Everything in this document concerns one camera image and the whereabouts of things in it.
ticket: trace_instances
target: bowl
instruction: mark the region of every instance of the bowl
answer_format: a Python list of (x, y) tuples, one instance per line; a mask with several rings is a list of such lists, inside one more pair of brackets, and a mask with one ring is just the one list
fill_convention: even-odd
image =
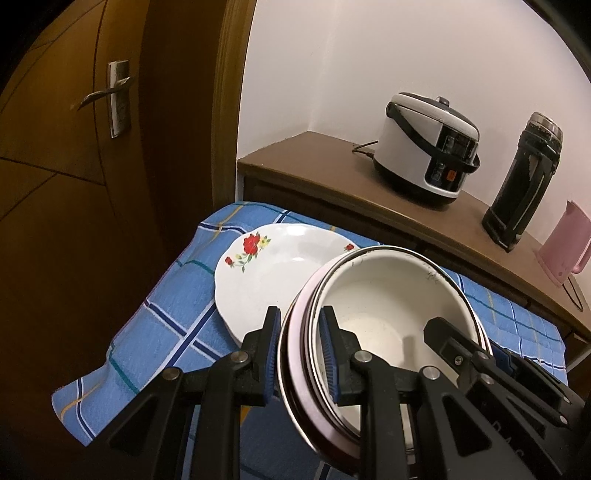
[[(338, 407), (324, 374), (318, 313), (335, 309), (339, 327), (357, 334), (363, 349), (391, 365), (418, 371), (435, 365), (455, 372), (423, 342), (429, 319), (443, 316), (492, 354), (480, 320), (453, 280), (410, 250), (377, 246), (334, 259), (306, 282), (286, 315), (278, 348), (278, 377), (287, 411), (304, 440), (346, 473), (359, 465), (359, 407)], [(410, 420), (402, 412), (407, 453)]]
[[(463, 292), (436, 264), (408, 249), (357, 250), (333, 264), (310, 303), (307, 356), (313, 384), (339, 425), (359, 436), (360, 408), (338, 407), (330, 397), (318, 328), (320, 308), (332, 305), (339, 327), (357, 335), (363, 350), (394, 367), (418, 372), (434, 365), (455, 382), (457, 374), (423, 341), (433, 317), (443, 317), (492, 354), (480, 320)], [(407, 449), (410, 421), (403, 412)]]

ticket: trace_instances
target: blue checkered tablecloth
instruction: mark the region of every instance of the blue checkered tablecloth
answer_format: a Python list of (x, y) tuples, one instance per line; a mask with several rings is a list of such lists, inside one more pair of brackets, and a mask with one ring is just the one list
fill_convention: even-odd
[[(236, 202), (218, 210), (200, 223), (190, 245), (113, 338), (105, 364), (53, 394), (53, 408), (74, 437), (90, 443), (163, 368), (205, 368), (236, 349), (214, 303), (213, 273), (234, 239), (268, 223), (308, 223), (335, 230), (360, 247), (377, 244), (264, 203)], [(532, 358), (566, 383), (564, 343), (554, 325), (462, 275), (448, 273), (491, 340)], [(188, 451), (197, 415), (196, 410)], [(349, 478), (319, 462), (277, 399), (266, 408), (251, 409), (244, 420), (241, 469), (245, 479)]]

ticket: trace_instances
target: white plate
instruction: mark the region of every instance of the white plate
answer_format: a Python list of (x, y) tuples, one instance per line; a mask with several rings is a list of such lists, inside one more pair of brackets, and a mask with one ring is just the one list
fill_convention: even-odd
[(304, 223), (263, 225), (236, 238), (215, 272), (215, 299), (238, 345), (262, 327), (269, 305), (282, 319), (322, 265), (357, 246), (342, 235)]

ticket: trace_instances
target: thermos lid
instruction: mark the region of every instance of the thermos lid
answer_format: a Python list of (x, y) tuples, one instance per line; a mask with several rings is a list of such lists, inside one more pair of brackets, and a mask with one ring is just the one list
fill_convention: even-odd
[(531, 114), (530, 121), (528, 123), (544, 128), (562, 145), (562, 130), (547, 116), (539, 112), (534, 112)]

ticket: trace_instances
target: door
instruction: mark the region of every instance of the door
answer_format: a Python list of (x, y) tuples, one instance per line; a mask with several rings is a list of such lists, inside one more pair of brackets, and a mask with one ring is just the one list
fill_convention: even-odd
[[(0, 423), (40, 478), (80, 447), (51, 394), (104, 363), (166, 267), (139, 137), (147, 6), (75, 0), (0, 95)], [(117, 138), (106, 98), (77, 109), (114, 60), (136, 76), (131, 129)]]

